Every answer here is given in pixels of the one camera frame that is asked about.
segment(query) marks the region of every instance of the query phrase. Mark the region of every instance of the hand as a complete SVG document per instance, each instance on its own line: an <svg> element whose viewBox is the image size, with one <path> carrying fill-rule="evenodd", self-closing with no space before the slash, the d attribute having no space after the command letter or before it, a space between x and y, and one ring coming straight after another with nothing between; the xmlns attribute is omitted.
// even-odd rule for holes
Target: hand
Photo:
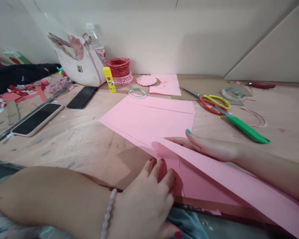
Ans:
<svg viewBox="0 0 299 239"><path fill-rule="evenodd" d="M169 137L169 141L182 145L198 153L209 156L221 162L234 162L239 158L241 145L234 142L198 137L186 130L187 138Z"/></svg>
<svg viewBox="0 0 299 239"><path fill-rule="evenodd" d="M183 237L175 225L165 222L174 203L175 172L170 169L158 183L159 171L165 162L161 159L152 168L153 162L147 161L138 177L117 194L108 239Z"/></svg>

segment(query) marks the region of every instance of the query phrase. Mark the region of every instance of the white handbag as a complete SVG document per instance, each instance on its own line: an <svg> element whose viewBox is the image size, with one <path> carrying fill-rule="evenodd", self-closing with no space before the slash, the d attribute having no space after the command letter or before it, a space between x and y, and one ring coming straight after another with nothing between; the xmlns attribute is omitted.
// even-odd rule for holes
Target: white handbag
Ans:
<svg viewBox="0 0 299 239"><path fill-rule="evenodd" d="M91 39L86 33L80 39L69 35L70 43L52 33L48 33L48 38L53 42L60 64L71 80L96 87L106 82L102 60L91 47ZM73 48L75 56L65 46Z"/></svg>

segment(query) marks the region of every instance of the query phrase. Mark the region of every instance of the yellow glue stick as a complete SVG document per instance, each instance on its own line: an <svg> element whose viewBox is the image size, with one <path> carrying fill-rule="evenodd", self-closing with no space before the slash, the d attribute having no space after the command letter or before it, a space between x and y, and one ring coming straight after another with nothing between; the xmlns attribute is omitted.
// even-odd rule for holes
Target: yellow glue stick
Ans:
<svg viewBox="0 0 299 239"><path fill-rule="evenodd" d="M114 85L111 69L106 66L106 67L103 67L103 71L104 71L104 75L106 77L107 84L109 85L110 91L112 93L115 93L116 88L115 88L115 85Z"/></svg>

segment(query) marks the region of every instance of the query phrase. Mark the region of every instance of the scissor blade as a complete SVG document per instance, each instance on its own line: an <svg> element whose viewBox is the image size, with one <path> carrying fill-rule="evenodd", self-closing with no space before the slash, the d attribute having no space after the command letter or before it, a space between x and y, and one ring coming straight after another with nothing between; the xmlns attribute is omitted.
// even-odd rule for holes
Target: scissor blade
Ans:
<svg viewBox="0 0 299 239"><path fill-rule="evenodd" d="M203 97L204 95L202 95L202 94L200 94L200 93L198 93L198 92L196 92L196 91L193 91L193 90L191 90L191 89L189 89L189 88L186 88L186 87L182 87L184 90L186 90L187 92L189 92L189 93L191 93L192 95L194 95L194 96L196 96L196 97Z"/></svg>
<svg viewBox="0 0 299 239"><path fill-rule="evenodd" d="M220 113L222 113L225 116L230 116L226 111L222 110L218 105L214 106Z"/></svg>

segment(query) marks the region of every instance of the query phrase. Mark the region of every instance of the black smartphone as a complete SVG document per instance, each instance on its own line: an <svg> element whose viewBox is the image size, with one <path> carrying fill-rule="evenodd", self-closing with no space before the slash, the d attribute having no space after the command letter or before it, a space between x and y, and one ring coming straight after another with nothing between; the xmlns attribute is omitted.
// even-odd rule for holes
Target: black smartphone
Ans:
<svg viewBox="0 0 299 239"><path fill-rule="evenodd" d="M83 87L83 89L73 98L73 100L71 100L66 107L69 109L83 109L97 90L97 87Z"/></svg>

